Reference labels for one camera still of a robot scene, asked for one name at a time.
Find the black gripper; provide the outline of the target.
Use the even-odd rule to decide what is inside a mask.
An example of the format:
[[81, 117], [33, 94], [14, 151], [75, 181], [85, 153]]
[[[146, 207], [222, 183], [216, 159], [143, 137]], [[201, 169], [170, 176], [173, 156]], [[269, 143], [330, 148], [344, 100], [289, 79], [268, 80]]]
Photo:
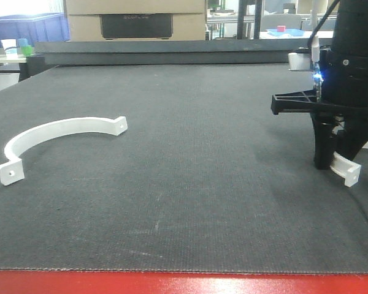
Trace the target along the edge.
[[311, 113], [315, 136], [314, 164], [329, 169], [334, 151], [353, 161], [368, 142], [368, 119], [346, 119], [337, 136], [333, 116], [368, 117], [368, 55], [320, 50], [320, 62], [311, 71], [313, 89], [274, 94], [273, 114]]

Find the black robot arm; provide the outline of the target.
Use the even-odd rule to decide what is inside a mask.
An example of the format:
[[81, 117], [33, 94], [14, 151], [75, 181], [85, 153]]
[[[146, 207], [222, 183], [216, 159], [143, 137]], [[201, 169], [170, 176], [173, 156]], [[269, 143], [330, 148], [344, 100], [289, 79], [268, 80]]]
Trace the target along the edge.
[[353, 160], [368, 142], [368, 1], [340, 1], [331, 45], [320, 53], [321, 92], [274, 94], [273, 114], [310, 113], [315, 167]]

